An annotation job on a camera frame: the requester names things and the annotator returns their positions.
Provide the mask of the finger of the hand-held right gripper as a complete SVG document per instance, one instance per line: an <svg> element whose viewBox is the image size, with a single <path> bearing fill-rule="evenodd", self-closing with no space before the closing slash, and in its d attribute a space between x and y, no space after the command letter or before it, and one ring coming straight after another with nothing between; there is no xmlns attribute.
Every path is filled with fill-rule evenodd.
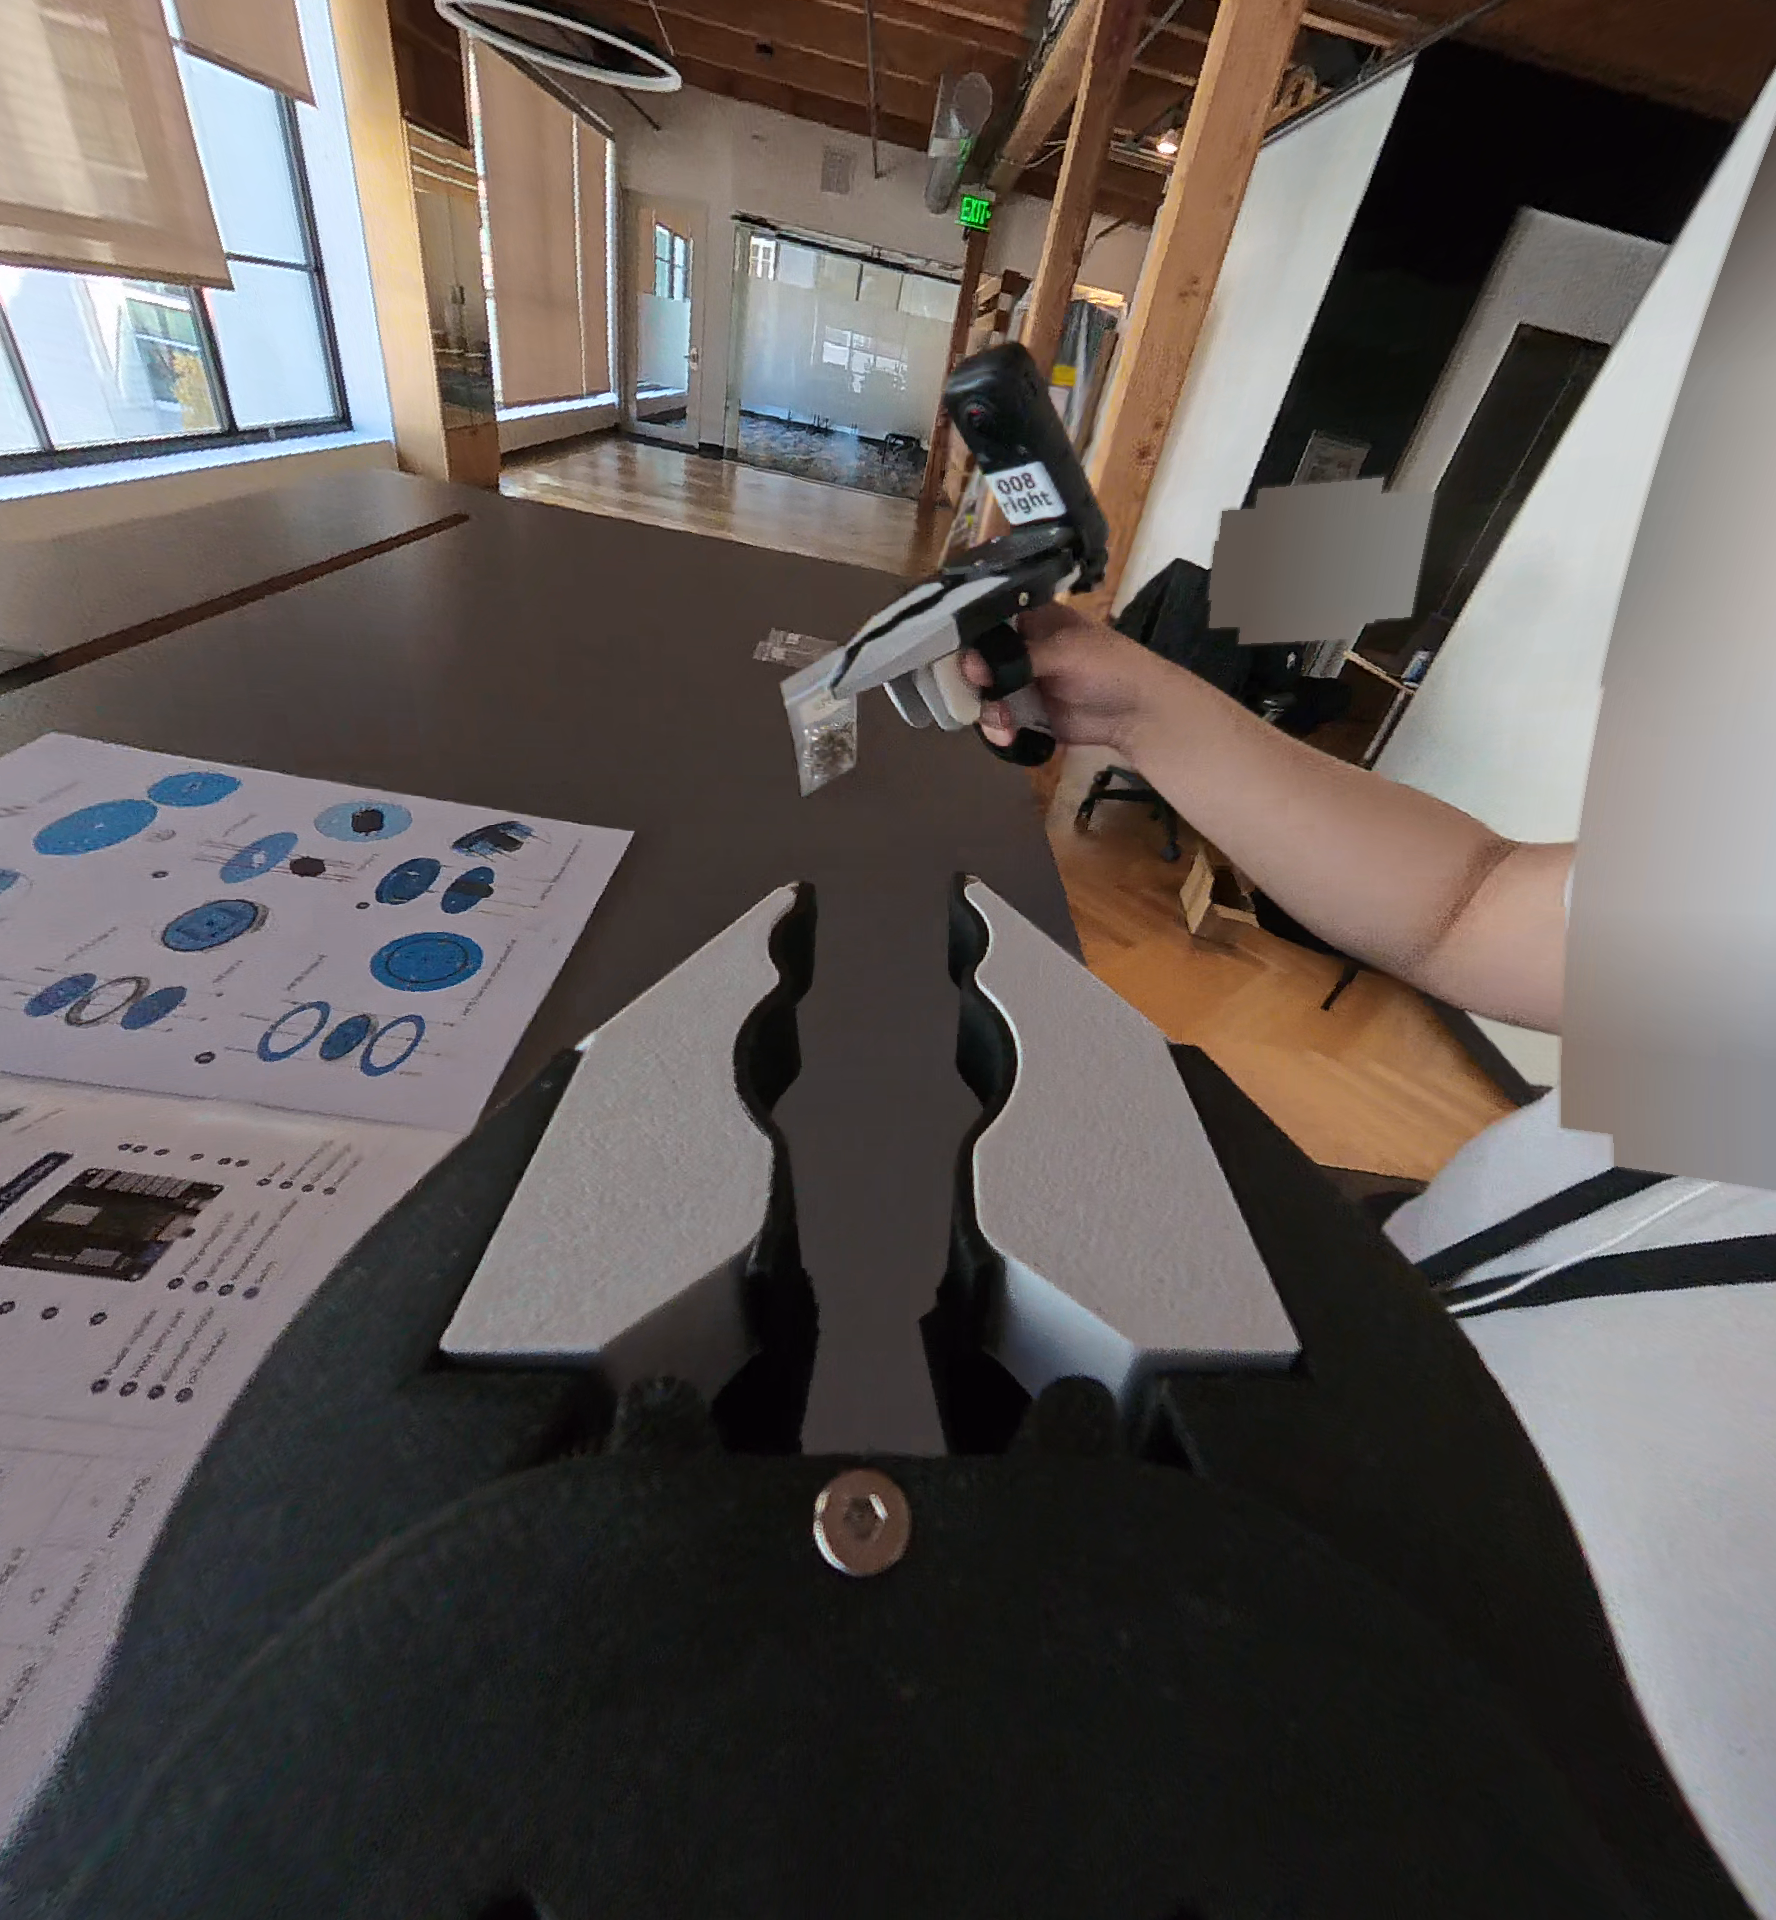
<svg viewBox="0 0 1776 1920"><path fill-rule="evenodd" d="M984 597L981 587L910 587L874 613L854 640L831 656L824 687L834 698L860 698L874 687L891 687L904 675L929 675L942 704L978 704L981 692L964 666L935 669L966 642L958 619Z"/></svg>
<svg viewBox="0 0 1776 1920"><path fill-rule="evenodd" d="M946 656L959 649L958 619L984 597L981 580L932 576L876 612L842 656Z"/></svg>

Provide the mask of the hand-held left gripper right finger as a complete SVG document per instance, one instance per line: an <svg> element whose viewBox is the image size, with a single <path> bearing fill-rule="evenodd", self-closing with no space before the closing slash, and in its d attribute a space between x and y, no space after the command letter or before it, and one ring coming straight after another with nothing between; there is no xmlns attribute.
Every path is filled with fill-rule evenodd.
<svg viewBox="0 0 1776 1920"><path fill-rule="evenodd" d="M1063 1378L1135 1417L1165 1376L1282 1371L1301 1335L1161 1033L978 877L955 877L948 1266L922 1318L948 1453L1000 1453Z"/></svg>

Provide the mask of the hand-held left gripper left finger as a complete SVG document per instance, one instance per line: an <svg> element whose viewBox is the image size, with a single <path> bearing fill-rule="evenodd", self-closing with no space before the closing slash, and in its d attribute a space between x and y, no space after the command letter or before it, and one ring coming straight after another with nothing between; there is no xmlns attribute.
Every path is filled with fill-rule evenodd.
<svg viewBox="0 0 1776 1920"><path fill-rule="evenodd" d="M443 1357L677 1378L730 1448L799 1453L816 1296L775 1102L812 943L812 886L775 887L576 1046Z"/></svg>

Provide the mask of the instruction manual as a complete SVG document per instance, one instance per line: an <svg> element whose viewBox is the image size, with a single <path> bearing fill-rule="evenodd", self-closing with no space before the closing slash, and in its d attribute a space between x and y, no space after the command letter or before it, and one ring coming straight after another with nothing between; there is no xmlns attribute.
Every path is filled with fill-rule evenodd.
<svg viewBox="0 0 1776 1920"><path fill-rule="evenodd" d="M0 754L0 1851L228 1404L482 1116L629 838Z"/></svg>

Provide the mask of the person's right forearm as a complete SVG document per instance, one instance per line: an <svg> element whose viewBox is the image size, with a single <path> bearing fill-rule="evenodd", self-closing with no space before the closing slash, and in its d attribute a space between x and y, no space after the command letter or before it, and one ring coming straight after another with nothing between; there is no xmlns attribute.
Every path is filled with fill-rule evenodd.
<svg viewBox="0 0 1776 1920"><path fill-rule="evenodd" d="M1295 922L1467 1015L1556 1033L1573 845L1498 837L1141 656L1115 746Z"/></svg>

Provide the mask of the person's right hand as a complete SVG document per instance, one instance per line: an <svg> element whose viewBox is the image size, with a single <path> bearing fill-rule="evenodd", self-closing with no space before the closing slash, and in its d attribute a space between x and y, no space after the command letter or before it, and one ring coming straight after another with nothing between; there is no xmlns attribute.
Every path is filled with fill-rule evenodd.
<svg viewBox="0 0 1776 1920"><path fill-rule="evenodd" d="M1102 746L1134 754L1139 733L1152 721L1165 687L1165 661L1089 613L1062 602L1017 613L1028 656L1028 689L1037 721L1059 746Z"/></svg>

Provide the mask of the frosted glass partition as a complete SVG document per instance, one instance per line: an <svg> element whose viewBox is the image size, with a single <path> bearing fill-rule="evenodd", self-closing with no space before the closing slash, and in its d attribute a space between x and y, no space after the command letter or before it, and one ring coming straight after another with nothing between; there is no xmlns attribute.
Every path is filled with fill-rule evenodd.
<svg viewBox="0 0 1776 1920"><path fill-rule="evenodd" d="M734 225L727 426L740 459L759 429L893 456L916 472L948 372L959 280L929 263Z"/></svg>

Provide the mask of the open cardboard box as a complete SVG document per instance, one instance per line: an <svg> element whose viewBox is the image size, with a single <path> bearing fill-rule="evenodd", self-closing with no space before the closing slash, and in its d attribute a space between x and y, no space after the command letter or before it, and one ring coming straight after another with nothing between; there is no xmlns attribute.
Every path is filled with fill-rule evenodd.
<svg viewBox="0 0 1776 1920"><path fill-rule="evenodd" d="M1204 838L1194 841L1187 873L1178 886L1178 917L1190 940L1223 945L1237 927L1256 927L1253 896L1245 877Z"/></svg>

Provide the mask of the white glass door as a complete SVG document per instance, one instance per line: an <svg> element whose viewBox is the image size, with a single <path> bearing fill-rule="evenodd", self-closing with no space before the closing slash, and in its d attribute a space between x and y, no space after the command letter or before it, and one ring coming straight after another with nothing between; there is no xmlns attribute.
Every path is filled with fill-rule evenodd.
<svg viewBox="0 0 1776 1920"><path fill-rule="evenodd" d="M700 295L707 208L629 188L622 316L622 418L639 442L700 443Z"/></svg>

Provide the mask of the beige roller blind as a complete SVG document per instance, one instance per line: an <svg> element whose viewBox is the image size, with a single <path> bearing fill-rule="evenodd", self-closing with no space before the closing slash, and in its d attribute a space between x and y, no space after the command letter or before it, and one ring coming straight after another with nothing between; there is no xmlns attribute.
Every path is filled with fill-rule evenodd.
<svg viewBox="0 0 1776 1920"><path fill-rule="evenodd" d="M189 54L261 84L298 103L315 103L298 2L181 0L172 38Z"/></svg>
<svg viewBox="0 0 1776 1920"><path fill-rule="evenodd" d="M612 391L612 137L469 44L494 377L504 408Z"/></svg>
<svg viewBox="0 0 1776 1920"><path fill-rule="evenodd" d="M158 2L0 2L0 263L228 289Z"/></svg>

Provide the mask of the person's white shirt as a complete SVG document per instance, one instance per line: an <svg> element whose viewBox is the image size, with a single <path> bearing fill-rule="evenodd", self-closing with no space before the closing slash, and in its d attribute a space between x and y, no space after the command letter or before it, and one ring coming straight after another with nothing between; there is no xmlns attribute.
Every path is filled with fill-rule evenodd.
<svg viewBox="0 0 1776 1920"><path fill-rule="evenodd" d="M1619 1168L1549 1092L1383 1231L1506 1389L1668 1769L1776 1918L1776 1190Z"/></svg>

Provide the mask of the window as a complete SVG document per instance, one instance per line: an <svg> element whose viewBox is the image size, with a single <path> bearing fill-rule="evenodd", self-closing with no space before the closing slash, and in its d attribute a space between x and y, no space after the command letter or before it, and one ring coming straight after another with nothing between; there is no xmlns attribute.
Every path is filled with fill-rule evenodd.
<svg viewBox="0 0 1776 1920"><path fill-rule="evenodd" d="M0 472L347 424L298 103L181 48L228 289L0 263Z"/></svg>

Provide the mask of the wooden post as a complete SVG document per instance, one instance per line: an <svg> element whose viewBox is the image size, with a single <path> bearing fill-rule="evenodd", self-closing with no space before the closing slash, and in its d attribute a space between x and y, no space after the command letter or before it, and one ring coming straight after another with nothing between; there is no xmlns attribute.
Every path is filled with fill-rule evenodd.
<svg viewBox="0 0 1776 1920"><path fill-rule="evenodd" d="M1119 91L1134 68L1145 2L1083 2L1077 88L1063 145L1051 208L1043 225L1041 263L1028 284L1028 312L1017 335L1034 367L1049 375L1059 364L1067 299L1086 247L1093 201L1105 173Z"/></svg>
<svg viewBox="0 0 1776 1920"><path fill-rule="evenodd" d="M1075 597L1106 613L1229 253L1302 2L1220 2L1175 166L1141 258L1089 480L1109 522L1105 580Z"/></svg>

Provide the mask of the silver air duct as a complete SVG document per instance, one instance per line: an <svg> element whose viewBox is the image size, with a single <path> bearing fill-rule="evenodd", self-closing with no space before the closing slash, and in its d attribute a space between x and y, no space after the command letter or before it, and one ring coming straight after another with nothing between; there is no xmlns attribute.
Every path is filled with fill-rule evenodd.
<svg viewBox="0 0 1776 1920"><path fill-rule="evenodd" d="M948 214L966 162L994 107L991 81L978 68L946 73L936 84L936 100L929 133L929 169L922 205L932 214Z"/></svg>

